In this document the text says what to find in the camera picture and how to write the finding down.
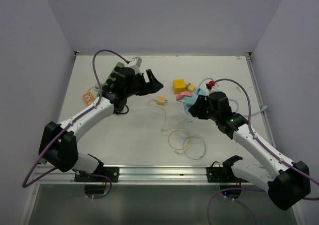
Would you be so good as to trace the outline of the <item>small yellow charger plug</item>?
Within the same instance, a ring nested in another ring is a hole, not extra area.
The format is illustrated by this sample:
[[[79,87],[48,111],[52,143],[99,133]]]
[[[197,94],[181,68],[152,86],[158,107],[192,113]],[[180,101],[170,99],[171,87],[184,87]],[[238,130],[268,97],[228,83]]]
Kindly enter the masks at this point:
[[[167,104],[168,100],[165,97],[159,96],[156,99],[157,105],[164,106]]]

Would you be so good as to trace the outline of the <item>pale yellow plug adapter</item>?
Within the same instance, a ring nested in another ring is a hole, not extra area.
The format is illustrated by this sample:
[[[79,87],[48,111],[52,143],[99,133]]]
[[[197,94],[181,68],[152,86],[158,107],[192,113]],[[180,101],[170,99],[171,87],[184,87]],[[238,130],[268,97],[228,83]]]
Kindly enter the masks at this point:
[[[185,88],[186,88],[186,91],[193,93],[196,89],[196,86],[192,83],[188,83]]]

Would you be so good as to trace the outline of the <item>blue plug adapter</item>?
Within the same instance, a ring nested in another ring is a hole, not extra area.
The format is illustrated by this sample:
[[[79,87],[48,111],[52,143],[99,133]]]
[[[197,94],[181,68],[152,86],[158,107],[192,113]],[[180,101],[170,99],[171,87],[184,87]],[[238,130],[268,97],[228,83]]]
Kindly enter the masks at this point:
[[[205,96],[205,95],[206,95],[206,92],[205,92],[205,90],[203,90],[203,89],[198,89],[198,90],[197,90],[197,94],[198,94],[198,95],[201,95],[201,96]]]

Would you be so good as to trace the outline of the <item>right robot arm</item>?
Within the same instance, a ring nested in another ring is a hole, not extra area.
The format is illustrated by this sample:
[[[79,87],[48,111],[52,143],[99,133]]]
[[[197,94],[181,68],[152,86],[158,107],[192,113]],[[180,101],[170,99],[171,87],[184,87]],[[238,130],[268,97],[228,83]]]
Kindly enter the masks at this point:
[[[237,178],[254,184],[284,211],[310,194],[308,166],[302,161],[294,162],[270,145],[244,116],[232,111],[223,92],[199,95],[188,111],[198,119],[214,121],[223,134],[243,146],[260,163],[257,166],[238,155],[232,156],[222,163],[226,181]]]

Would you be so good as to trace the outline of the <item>yellow cube socket adapter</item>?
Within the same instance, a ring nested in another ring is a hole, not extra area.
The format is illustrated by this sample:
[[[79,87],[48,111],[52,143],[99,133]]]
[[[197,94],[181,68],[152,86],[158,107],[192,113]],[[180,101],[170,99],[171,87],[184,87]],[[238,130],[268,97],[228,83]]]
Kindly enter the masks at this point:
[[[173,91],[177,95],[186,90],[186,85],[184,79],[175,79],[173,80]]]

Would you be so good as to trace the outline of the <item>pink rounded plug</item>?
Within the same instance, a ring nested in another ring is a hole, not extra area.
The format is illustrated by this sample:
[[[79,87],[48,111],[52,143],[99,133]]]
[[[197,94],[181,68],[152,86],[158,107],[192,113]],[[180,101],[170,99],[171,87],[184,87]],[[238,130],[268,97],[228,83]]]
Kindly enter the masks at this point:
[[[183,102],[184,98],[191,98],[192,97],[192,93],[190,92],[181,92],[179,94],[177,94],[177,96],[175,97],[177,102]]]

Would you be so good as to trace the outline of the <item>small blue charger plug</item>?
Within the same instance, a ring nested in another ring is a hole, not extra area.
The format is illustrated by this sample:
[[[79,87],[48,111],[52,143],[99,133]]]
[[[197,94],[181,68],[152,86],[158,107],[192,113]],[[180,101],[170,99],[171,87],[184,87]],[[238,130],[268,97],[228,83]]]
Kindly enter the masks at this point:
[[[183,100],[184,100],[183,105],[185,107],[192,107],[195,104],[196,100],[197,100],[197,96],[195,96],[195,97],[184,97]]]

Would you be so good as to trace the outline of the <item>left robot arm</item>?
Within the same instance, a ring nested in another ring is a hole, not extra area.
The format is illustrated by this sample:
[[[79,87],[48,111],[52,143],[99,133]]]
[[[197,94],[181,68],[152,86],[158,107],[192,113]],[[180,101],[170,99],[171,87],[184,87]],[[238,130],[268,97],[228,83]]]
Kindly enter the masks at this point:
[[[102,179],[103,163],[96,157],[78,152],[81,137],[101,120],[119,113],[128,97],[154,94],[163,88],[150,69],[149,81],[132,67],[120,68],[114,79],[102,87],[102,92],[86,109],[59,124],[48,123],[42,135],[39,156],[61,172],[69,170],[85,172],[90,180]]]

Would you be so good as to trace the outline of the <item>green power strip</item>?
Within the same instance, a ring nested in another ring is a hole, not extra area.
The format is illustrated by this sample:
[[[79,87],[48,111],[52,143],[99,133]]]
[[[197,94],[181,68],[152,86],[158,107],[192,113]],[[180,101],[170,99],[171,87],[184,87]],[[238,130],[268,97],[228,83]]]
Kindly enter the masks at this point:
[[[106,81],[103,83],[103,86],[107,86],[108,88],[111,87],[116,79],[117,73],[124,67],[125,64],[118,62],[111,71],[110,75],[107,77]]]

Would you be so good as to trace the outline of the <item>orange power strip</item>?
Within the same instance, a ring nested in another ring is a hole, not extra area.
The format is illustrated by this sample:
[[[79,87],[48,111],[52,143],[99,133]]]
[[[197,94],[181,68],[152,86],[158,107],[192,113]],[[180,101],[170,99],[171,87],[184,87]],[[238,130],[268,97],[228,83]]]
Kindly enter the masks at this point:
[[[93,94],[91,92],[87,92],[85,94],[83,94],[83,100],[86,103],[86,105],[90,105],[94,102],[95,97],[93,96]]]

